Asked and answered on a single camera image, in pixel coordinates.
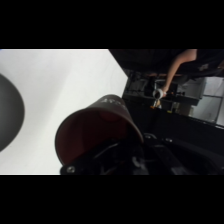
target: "dark red cup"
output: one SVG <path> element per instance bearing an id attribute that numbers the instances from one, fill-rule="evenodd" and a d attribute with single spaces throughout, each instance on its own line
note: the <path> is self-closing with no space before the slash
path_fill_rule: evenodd
<path id="1" fill-rule="evenodd" d="M 61 124 L 55 140 L 56 152 L 66 165 L 106 140 L 127 138 L 130 131 L 143 143 L 143 136 L 124 101 L 116 95 L 108 95 L 70 115 Z"/>

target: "black machine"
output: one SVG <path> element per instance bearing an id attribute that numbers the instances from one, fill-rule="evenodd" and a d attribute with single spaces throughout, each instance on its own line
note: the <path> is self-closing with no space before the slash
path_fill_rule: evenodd
<path id="1" fill-rule="evenodd" d="M 62 175 L 224 175 L 224 157 L 175 139 L 145 134 L 140 145 L 110 140 L 61 169 Z"/>

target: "human arm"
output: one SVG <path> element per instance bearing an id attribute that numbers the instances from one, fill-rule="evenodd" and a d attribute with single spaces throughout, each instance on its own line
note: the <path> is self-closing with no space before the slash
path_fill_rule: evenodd
<path id="1" fill-rule="evenodd" d="M 173 80 L 177 70 L 179 69 L 180 65 L 183 63 L 186 63 L 186 62 L 195 61 L 197 59 L 197 51 L 198 51 L 198 49 L 188 49 L 188 50 L 184 51 L 183 53 L 179 54 L 175 58 L 175 60 L 173 61 L 172 65 L 169 69 L 169 72 L 167 74 L 166 83 L 161 88 L 164 93 L 166 93 L 169 90 L 172 80 Z"/>

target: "white surface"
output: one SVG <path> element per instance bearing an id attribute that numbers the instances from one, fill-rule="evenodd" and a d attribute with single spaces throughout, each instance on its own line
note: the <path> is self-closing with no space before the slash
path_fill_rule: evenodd
<path id="1" fill-rule="evenodd" d="M 218 117 L 221 101 L 221 98 L 204 96 L 198 106 L 194 107 L 192 117 L 208 122 L 215 122 Z"/>
<path id="2" fill-rule="evenodd" d="M 0 174 L 59 174 L 54 140 L 61 122 L 127 81 L 106 49 L 2 50 L 0 73 L 21 93 L 26 109 L 16 139 L 0 153 Z"/>
<path id="3" fill-rule="evenodd" d="M 206 87 L 204 95 L 210 96 L 223 96 L 224 94 L 224 82 L 223 78 L 208 77 L 206 78 Z"/>

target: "hand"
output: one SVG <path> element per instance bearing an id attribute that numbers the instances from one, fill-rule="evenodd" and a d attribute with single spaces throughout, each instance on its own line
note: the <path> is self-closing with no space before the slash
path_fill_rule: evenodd
<path id="1" fill-rule="evenodd" d="M 167 87 L 167 86 L 163 86 L 163 87 L 161 88 L 161 90 L 164 92 L 163 97 L 166 97 L 167 92 L 169 91 L 169 87 Z"/>

